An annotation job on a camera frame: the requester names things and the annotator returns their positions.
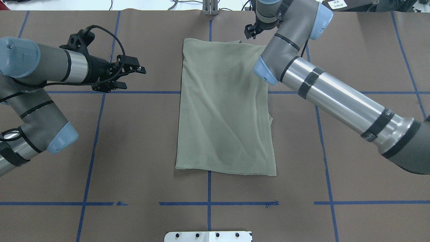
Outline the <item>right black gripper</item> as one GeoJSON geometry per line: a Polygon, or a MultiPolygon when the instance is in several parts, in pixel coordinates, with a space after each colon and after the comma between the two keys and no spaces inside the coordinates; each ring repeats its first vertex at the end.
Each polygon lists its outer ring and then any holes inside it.
{"type": "Polygon", "coordinates": [[[277,15],[268,12],[255,12],[255,23],[246,25],[244,34],[247,39],[255,39],[258,34],[278,27],[280,24],[281,20],[278,19],[277,15]]]}

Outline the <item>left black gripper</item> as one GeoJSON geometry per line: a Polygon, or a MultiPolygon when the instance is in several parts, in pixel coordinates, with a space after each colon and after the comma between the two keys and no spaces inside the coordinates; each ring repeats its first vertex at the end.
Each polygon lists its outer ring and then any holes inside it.
{"type": "Polygon", "coordinates": [[[92,70],[89,83],[93,91],[110,93],[116,89],[127,89],[125,82],[118,81],[119,78],[132,74],[146,74],[145,67],[140,66],[136,57],[117,55],[114,63],[91,57],[92,70]]]}

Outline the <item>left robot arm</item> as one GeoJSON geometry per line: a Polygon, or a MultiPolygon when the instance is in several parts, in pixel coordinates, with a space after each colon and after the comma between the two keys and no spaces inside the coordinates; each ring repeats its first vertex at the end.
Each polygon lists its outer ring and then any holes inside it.
{"type": "Polygon", "coordinates": [[[71,34],[67,44],[52,47],[16,37],[1,38],[1,103],[23,121],[1,132],[1,175],[48,151],[56,154],[79,135],[45,91],[48,84],[88,85],[109,93],[126,89],[118,81],[131,73],[145,74],[136,57],[120,54],[114,62],[92,56],[92,32],[71,34]]]}

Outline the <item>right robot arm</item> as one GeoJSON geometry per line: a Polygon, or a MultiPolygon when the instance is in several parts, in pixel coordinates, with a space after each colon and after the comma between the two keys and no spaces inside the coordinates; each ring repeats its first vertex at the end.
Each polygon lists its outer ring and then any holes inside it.
{"type": "Polygon", "coordinates": [[[409,64],[406,69],[422,121],[396,114],[355,89],[352,78],[337,77],[302,56],[309,40],[317,40],[336,17],[334,7],[316,0],[252,0],[251,8],[255,23],[245,26],[247,39],[276,29],[253,68],[261,80],[283,84],[321,108],[400,169],[429,175],[429,116],[409,64]]]}

